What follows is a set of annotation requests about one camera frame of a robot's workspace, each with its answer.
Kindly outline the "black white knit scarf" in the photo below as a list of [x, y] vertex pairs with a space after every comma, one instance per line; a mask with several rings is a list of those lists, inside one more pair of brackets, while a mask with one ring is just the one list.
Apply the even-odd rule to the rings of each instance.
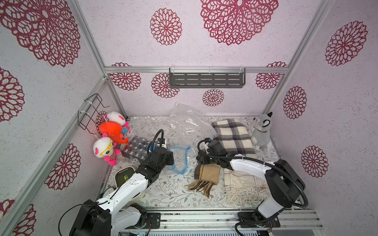
[[144, 138], [134, 136], [129, 139], [129, 142], [121, 149], [121, 154], [126, 159], [132, 162], [142, 163], [147, 157], [147, 147], [150, 142]]

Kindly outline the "clear plastic vacuum bag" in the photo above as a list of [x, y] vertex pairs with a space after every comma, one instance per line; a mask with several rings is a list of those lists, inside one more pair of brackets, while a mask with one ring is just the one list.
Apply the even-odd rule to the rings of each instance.
[[216, 138], [218, 134], [206, 118], [193, 108], [176, 103], [169, 116], [139, 116], [130, 118], [128, 136], [151, 141], [162, 129], [168, 147], [194, 147], [205, 138]]

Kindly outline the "grey cream plaid scarf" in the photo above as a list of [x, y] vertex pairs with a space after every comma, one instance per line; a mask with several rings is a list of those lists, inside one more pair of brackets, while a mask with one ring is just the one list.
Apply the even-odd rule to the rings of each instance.
[[226, 119], [213, 122], [212, 127], [218, 140], [227, 152], [255, 157], [250, 135], [247, 128], [237, 119]]

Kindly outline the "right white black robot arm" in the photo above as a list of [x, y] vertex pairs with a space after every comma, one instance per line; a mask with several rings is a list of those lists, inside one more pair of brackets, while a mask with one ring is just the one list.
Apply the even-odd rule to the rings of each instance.
[[241, 154], [230, 154], [220, 142], [206, 138], [197, 145], [197, 160], [201, 165], [216, 164], [224, 169], [243, 172], [266, 180], [270, 196], [255, 209], [252, 219], [260, 224], [274, 219], [292, 206], [306, 208], [304, 182], [285, 160], [264, 162]]

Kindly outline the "cream fringed striped scarf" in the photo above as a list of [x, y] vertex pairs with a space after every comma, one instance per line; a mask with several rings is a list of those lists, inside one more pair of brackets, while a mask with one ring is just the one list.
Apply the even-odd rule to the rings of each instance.
[[223, 173], [225, 197], [234, 208], [256, 207], [270, 196], [267, 182], [259, 177], [228, 169]]

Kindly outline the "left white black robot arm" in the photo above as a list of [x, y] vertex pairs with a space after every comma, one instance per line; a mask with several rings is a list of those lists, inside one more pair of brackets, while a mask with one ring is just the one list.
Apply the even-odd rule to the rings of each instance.
[[69, 235], [116, 236], [125, 228], [142, 227], [146, 222], [146, 209], [138, 204], [131, 204], [126, 210], [122, 208], [153, 184], [165, 166], [174, 164], [173, 153], [163, 141], [164, 131], [160, 129], [147, 147], [147, 158], [124, 184], [95, 202], [87, 200], [79, 204], [80, 210]]

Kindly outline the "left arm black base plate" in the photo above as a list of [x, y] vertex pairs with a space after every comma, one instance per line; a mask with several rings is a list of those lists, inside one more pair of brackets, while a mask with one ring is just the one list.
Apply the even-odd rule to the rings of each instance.
[[129, 226], [126, 230], [136, 229], [159, 229], [160, 228], [161, 213], [147, 212], [146, 215], [142, 215], [139, 222], [134, 226]]

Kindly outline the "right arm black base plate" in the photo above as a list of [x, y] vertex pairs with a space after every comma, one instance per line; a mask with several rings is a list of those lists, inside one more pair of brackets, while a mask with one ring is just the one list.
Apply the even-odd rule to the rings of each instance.
[[254, 212], [241, 211], [238, 213], [242, 228], [275, 228], [281, 224], [278, 219], [279, 212], [270, 217], [263, 216], [257, 209]]

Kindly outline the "brown tan fringed scarf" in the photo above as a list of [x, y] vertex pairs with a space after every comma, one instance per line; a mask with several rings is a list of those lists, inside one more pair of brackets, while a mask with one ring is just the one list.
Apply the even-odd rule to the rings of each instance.
[[202, 192], [207, 198], [213, 186], [219, 182], [221, 167], [217, 164], [201, 165], [195, 168], [195, 179], [186, 186], [188, 191]]

